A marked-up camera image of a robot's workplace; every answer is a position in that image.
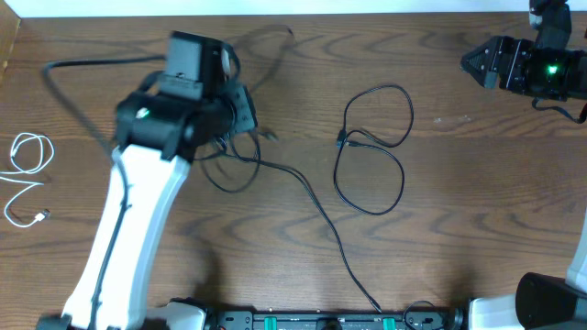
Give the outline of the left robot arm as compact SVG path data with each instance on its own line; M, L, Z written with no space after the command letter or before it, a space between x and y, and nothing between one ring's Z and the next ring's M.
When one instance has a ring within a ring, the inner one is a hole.
M174 299L149 308L150 274L172 204L206 143L252 132L254 105L225 41L175 31L165 67L116 108L103 147L113 167L83 274L58 315L40 329L203 329L204 308Z

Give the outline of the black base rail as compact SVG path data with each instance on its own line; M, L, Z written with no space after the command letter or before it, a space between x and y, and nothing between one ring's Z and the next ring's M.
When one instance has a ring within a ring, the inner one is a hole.
M214 311L204 330L461 330L464 312L410 308L394 313L261 313Z

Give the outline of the black cable barrel plug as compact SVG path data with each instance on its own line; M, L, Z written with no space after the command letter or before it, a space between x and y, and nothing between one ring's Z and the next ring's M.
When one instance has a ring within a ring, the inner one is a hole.
M215 153L208 155L208 156L205 156L200 159L195 159L195 161L199 163L201 171L204 174L204 176L206 177L206 179L221 192L236 194L236 193L244 192L245 190L247 190L250 187L250 185L252 183L254 183L254 181L257 179L257 177L259 175L261 167L265 167L265 168L269 168L269 169L273 169L273 170L277 170L277 171L282 171L282 172L285 172L285 173L292 175L296 180L298 180L302 184L302 187L304 188L308 197L310 198L310 200L312 201L312 203L316 207L317 211L320 213L320 215L326 221L327 226L330 228L332 234L334 235L334 238L335 238L336 243L338 245L338 251L339 251L341 260L342 260L343 265L344 265L348 275L350 276L351 280L354 282L354 284L357 286L357 288L360 290L360 292L365 296L365 298L367 299L369 304L372 306L372 308L378 314L381 314L382 307L380 306L380 304L376 301L375 298L373 298L368 293L367 289L362 285L360 280L355 276L354 272L352 271L352 269L349 265L348 259L346 257L346 254L345 254L345 251L343 248L343 243L340 239L338 231L337 231L334 223L332 222L332 220L328 216L326 210L324 209L324 207L320 203L318 197L316 196L316 193L314 192L309 180L303 175L302 172L300 172L299 170L297 170L293 167L263 160L262 156L261 156L261 148L260 148L260 142L259 142L258 137L253 133L249 133L249 137L251 138L253 145L254 145L254 148L255 148L252 157L247 158L247 157L241 156L237 151L236 145L235 145L232 137L220 137L217 141L217 147L216 147ZM216 160L216 159L220 159L220 158L238 160L242 163L252 163L255 165L255 168L254 168L253 172L251 173L251 176L248 178L248 180L242 186L240 186L237 189L229 190L229 189L225 188L224 186L220 185L217 181L215 181L210 176L210 173L206 167L206 163L209 160Z

